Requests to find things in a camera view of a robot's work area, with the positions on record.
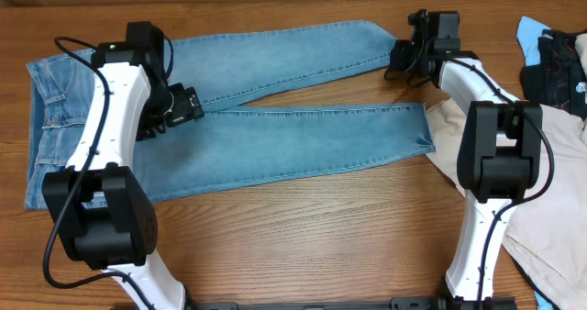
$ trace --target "black garment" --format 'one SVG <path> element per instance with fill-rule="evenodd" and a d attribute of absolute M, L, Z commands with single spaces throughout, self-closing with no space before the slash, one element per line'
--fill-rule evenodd
<path fill-rule="evenodd" d="M 544 30 L 551 36 L 538 38 L 540 65 L 524 67 L 524 97 L 532 102 L 562 109 L 587 118 L 587 80 L 575 50 L 579 33 Z"/>

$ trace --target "wooden surface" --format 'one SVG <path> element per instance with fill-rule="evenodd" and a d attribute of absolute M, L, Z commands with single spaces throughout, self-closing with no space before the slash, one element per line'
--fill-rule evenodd
<path fill-rule="evenodd" d="M 393 0 L 307 4 L 0 9 L 0 308 L 107 309 L 129 299 L 112 281 L 71 291 L 43 280 L 42 252 L 52 223 L 23 209 L 28 155 L 29 78 L 25 63 L 59 53 L 52 39 L 122 40 L 131 20 L 151 20 L 171 38 L 294 28 L 365 19 L 399 38 L 406 15 L 459 10 L 462 47 L 474 50 L 502 86 L 521 95 L 523 56 L 515 40 L 522 15 L 568 31 L 584 29 L 587 0 Z M 263 98 L 253 105 L 339 105 L 446 98 L 426 86 L 387 83 L 382 71 Z M 435 292 L 450 265 L 463 199 L 428 161 L 183 198 L 156 205 L 158 249 L 199 302 L 241 304 L 386 300 Z M 61 244 L 52 271 L 60 281 L 90 274 Z M 536 303 L 502 251 L 495 293 Z"/>

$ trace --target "jeans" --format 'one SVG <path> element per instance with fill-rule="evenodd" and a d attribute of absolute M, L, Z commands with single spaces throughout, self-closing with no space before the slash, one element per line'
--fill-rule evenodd
<path fill-rule="evenodd" d="M 173 42 L 170 83 L 193 86 L 206 116 L 137 143 L 133 172 L 151 201 L 292 178 L 352 172 L 434 150 L 421 104 L 239 106 L 268 94 L 380 69 L 395 38 L 364 21 Z M 89 60 L 91 51 L 78 52 Z M 59 55 L 32 79 L 25 206 L 62 170 L 82 135 L 92 72 Z M 104 204 L 96 197 L 89 206 Z"/>

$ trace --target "cable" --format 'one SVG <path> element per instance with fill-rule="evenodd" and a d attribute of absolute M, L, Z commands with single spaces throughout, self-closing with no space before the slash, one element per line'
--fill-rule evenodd
<path fill-rule="evenodd" d="M 508 211 L 509 209 L 511 209 L 517 205 L 521 205 L 523 203 L 526 203 L 528 201 L 535 200 L 547 191 L 547 189 L 550 187 L 550 184 L 552 183 L 552 179 L 554 178 L 554 153 L 552 151 L 552 147 L 550 146 L 550 142 L 548 141 L 547 136 L 544 134 L 544 131 L 542 131 L 542 129 L 537 126 L 536 122 L 532 119 L 532 117 L 530 117 L 527 112 L 521 110 L 519 105 L 517 105 L 512 99 L 510 99 L 510 98 L 506 97 L 504 94 L 502 94 L 501 89 L 497 88 L 486 74 L 480 72 L 474 65 L 469 65 L 468 63 L 465 63 L 463 61 L 459 61 L 459 60 L 452 59 L 449 57 L 439 57 L 439 58 L 443 59 L 444 61 L 454 62 L 460 66 L 468 68 L 472 72 L 475 72 L 477 75 L 479 75 L 479 77 L 481 77 L 485 81 L 485 83 L 487 83 L 487 85 L 492 89 L 493 93 L 496 96 L 498 96 L 500 99 L 504 100 L 507 104 L 511 105 L 514 108 L 514 110 L 516 111 L 516 113 L 518 115 L 521 115 L 528 122 L 528 124 L 538 133 L 538 135 L 540 136 L 540 139 L 544 143 L 544 147 L 546 148 L 547 155 L 548 155 L 548 176 L 547 176 L 547 179 L 544 183 L 544 186 L 542 186 L 540 191 L 538 191 L 534 195 L 531 195 L 527 198 L 522 199 L 522 201 L 520 201 L 520 202 L 516 202 L 516 203 L 512 202 L 511 204 L 503 207 L 500 211 L 497 212 L 497 214 L 495 214 L 493 221 L 492 221 L 492 224 L 489 227 L 489 231 L 487 232 L 487 237 L 485 238 L 485 243 L 483 245 L 483 252 L 482 252 L 482 256 L 481 256 L 481 267 L 479 268 L 479 289 L 477 290 L 477 302 L 476 302 L 475 308 L 476 308 L 476 310 L 480 310 L 481 306 L 482 306 L 483 279 L 485 277 L 485 262 L 487 261 L 487 250 L 489 248 L 489 244 L 492 239 L 493 231 L 495 230 L 495 227 L 497 226 L 497 222 L 502 220 L 502 215 L 506 211 Z"/>
<path fill-rule="evenodd" d="M 169 77 L 172 76 L 173 71 L 173 44 L 172 40 L 169 39 L 166 35 L 163 35 L 167 43 L 169 44 L 169 65 L 167 65 L 167 71 L 165 71 L 165 81 L 169 80 Z"/>
<path fill-rule="evenodd" d="M 97 68 L 93 67 L 88 61 L 85 61 L 77 54 L 75 54 L 75 53 L 71 52 L 70 50 L 66 49 L 65 47 L 63 47 L 63 45 L 61 44 L 61 41 L 69 41 L 71 43 L 76 43 L 76 44 L 85 46 L 86 48 L 90 48 L 90 49 L 94 49 L 94 50 L 96 50 L 97 47 L 95 47 L 91 44 L 85 43 L 81 40 L 71 39 L 71 38 L 67 38 L 67 37 L 57 37 L 54 40 L 55 45 L 60 50 L 62 50 L 65 54 L 67 54 L 71 58 L 79 61 L 84 66 L 91 69 L 93 72 L 95 72 L 95 74 L 98 76 L 98 78 L 100 78 L 100 81 L 102 81 L 102 84 L 104 85 L 104 108 L 102 110 L 102 115 L 100 116 L 98 128 L 96 129 L 96 132 L 95 132 L 94 140 L 92 141 L 92 145 L 90 146 L 90 149 L 88 150 L 88 157 L 85 160 L 85 163 L 83 164 L 82 169 L 78 173 L 78 176 L 75 179 L 75 182 L 73 183 L 72 189 L 67 194 L 65 204 L 63 205 L 63 208 L 61 209 L 59 216 L 55 220 L 55 225 L 53 226 L 53 229 L 51 230 L 49 240 L 47 241 L 47 247 L 45 248 L 45 254 L 43 256 L 43 275 L 45 276 L 45 280 L 51 286 L 53 286 L 55 288 L 59 288 L 59 289 L 71 289 L 71 288 L 76 288 L 76 287 L 85 285 L 90 282 L 95 282 L 100 279 L 104 279 L 104 278 L 108 278 L 108 277 L 119 277 L 119 278 L 122 278 L 122 282 L 128 282 L 128 284 L 130 284 L 130 286 L 133 288 L 133 290 L 137 294 L 138 298 L 145 304 L 145 306 L 147 306 L 147 308 L 149 310 L 155 310 L 155 307 L 149 303 L 149 300 L 147 300 L 147 297 L 145 296 L 145 294 L 140 290 L 138 285 L 130 278 L 130 276 L 123 273 L 123 272 L 120 272 L 120 271 L 103 272 L 103 273 L 96 274 L 95 276 L 92 276 L 89 278 L 81 279 L 80 281 L 77 281 L 77 282 L 69 282 L 69 283 L 57 282 L 51 276 L 50 256 L 51 256 L 51 252 L 53 250 L 53 245 L 55 244 L 55 239 L 57 238 L 57 233 L 58 233 L 59 227 L 61 226 L 61 223 L 63 222 L 63 219 L 65 217 L 65 213 L 67 212 L 68 209 L 70 209 L 73 197 L 77 193 L 77 190 L 80 188 L 80 186 L 82 184 L 82 179 L 83 179 L 84 175 L 87 173 L 88 169 L 90 168 L 90 164 L 92 163 L 92 159 L 94 158 L 94 155 L 96 154 L 98 142 L 100 141 L 100 136 L 102 135 L 102 130 L 104 129 L 106 116 L 108 114 L 108 107 L 110 104 L 110 90 L 108 88 L 108 81 L 106 80 L 104 75 Z"/>

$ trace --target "light blue cloth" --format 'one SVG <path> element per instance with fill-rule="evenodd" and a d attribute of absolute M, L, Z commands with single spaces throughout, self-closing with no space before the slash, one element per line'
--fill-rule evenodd
<path fill-rule="evenodd" d="M 530 17 L 522 17 L 517 27 L 517 41 L 522 47 L 526 66 L 540 64 L 540 52 L 538 51 L 538 38 L 542 37 L 542 30 L 550 29 Z"/>
<path fill-rule="evenodd" d="M 170 83 L 193 86 L 206 116 L 137 143 L 133 172 L 151 201 L 387 164 L 434 150 L 422 104 L 239 106 L 265 95 L 385 67 L 395 38 L 352 21 L 173 42 Z M 91 51 L 80 51 L 85 59 Z M 72 155 L 93 74 L 60 55 L 32 78 L 26 208 L 45 208 L 46 172 Z M 90 206 L 102 205 L 96 198 Z"/>
<path fill-rule="evenodd" d="M 539 293 L 534 291 L 534 295 L 538 302 L 538 310 L 553 310 L 552 304 L 548 303 Z"/>

